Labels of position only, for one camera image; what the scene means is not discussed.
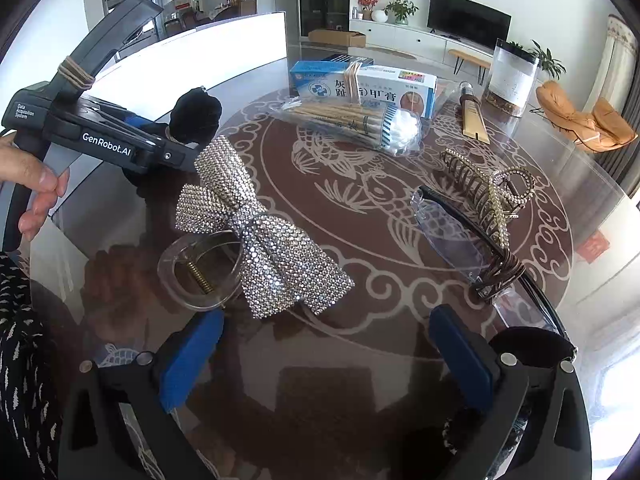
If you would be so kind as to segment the black patterned sleeve forearm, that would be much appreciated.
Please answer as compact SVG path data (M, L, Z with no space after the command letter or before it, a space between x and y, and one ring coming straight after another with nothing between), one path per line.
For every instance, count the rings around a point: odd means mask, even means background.
M58 476L61 413L29 280L1 256L1 477Z

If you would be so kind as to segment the person's left hand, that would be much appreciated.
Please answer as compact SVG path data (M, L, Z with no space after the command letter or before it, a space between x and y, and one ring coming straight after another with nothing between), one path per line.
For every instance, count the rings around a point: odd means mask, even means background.
M36 193L32 206L18 222L20 232L32 240L42 228L50 209L66 193L70 170L56 176L34 155L15 146L14 136L14 133L7 133L1 138L1 181L24 185Z

